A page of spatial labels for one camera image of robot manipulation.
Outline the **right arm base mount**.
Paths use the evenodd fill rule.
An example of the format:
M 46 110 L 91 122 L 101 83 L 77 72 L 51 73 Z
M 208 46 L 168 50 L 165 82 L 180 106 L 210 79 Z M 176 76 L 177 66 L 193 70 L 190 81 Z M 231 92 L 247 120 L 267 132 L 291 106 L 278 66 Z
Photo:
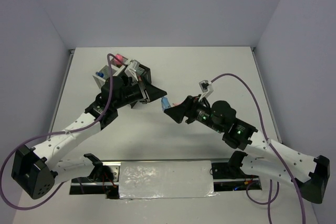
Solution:
M 213 178 L 215 192 L 261 190 L 259 177 L 255 175 L 235 175 L 229 170 L 228 161 L 218 159 L 211 161 L 209 173 Z

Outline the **blue utility knife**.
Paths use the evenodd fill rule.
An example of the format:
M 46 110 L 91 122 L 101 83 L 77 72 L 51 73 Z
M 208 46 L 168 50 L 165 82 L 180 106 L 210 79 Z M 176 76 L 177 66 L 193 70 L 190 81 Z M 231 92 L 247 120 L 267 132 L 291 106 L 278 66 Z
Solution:
M 165 111 L 166 109 L 171 108 L 171 105 L 167 97 L 161 98 L 161 107 L 162 107 L 162 111 Z

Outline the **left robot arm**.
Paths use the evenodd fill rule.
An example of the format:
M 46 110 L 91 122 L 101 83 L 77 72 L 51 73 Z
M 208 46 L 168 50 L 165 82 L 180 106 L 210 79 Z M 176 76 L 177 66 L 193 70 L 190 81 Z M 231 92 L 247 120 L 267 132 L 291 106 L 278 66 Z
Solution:
M 93 154 L 85 154 L 78 161 L 65 161 L 64 157 L 111 124 L 118 117 L 119 108 L 137 102 L 150 103 L 166 94 L 141 77 L 136 82 L 130 77 L 109 77 L 84 113 L 64 130 L 52 132 L 33 147 L 18 147 L 12 178 L 34 200 L 45 196 L 54 185 L 73 178 L 98 181 L 107 168 Z

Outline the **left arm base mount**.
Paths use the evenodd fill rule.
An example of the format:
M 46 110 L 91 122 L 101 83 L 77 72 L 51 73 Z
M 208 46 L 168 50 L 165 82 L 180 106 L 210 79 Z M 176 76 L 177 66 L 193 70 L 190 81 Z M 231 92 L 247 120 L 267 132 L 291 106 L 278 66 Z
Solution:
M 103 162 L 105 171 L 100 177 L 72 179 L 69 195 L 99 195 L 106 199 L 119 199 L 120 162 Z

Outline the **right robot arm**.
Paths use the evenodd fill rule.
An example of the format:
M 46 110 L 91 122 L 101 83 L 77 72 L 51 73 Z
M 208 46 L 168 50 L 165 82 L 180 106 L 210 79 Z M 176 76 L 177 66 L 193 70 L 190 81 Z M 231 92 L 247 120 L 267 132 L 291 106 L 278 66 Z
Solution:
M 302 198 L 321 204 L 330 177 L 330 161 L 295 151 L 277 141 L 266 139 L 262 131 L 238 119 L 226 101 L 212 105 L 188 96 L 181 104 L 171 106 L 161 99 L 163 112 L 176 123 L 198 121 L 222 134 L 223 141 L 235 151 L 228 164 L 233 177 L 266 176 L 278 182 L 296 183 Z

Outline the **blue cap spray bottle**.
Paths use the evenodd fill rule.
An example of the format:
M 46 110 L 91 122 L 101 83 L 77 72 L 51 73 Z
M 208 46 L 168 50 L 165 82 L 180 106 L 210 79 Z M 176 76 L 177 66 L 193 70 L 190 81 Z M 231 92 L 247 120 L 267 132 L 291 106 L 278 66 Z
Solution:
M 99 77 L 101 77 L 101 78 L 104 77 L 104 73 L 102 73 L 102 72 L 96 72 L 96 75 L 99 76 Z

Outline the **pink cap glue bottle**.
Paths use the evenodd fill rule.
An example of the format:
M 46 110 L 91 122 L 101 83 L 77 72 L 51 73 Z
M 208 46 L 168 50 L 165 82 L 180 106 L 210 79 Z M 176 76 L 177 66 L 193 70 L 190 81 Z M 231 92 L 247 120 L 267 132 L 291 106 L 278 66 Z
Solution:
M 123 56 L 120 55 L 120 54 L 116 54 L 116 55 L 113 57 L 113 61 L 114 61 L 114 64 L 115 64 L 116 66 L 122 66 L 122 65 L 124 65 Z

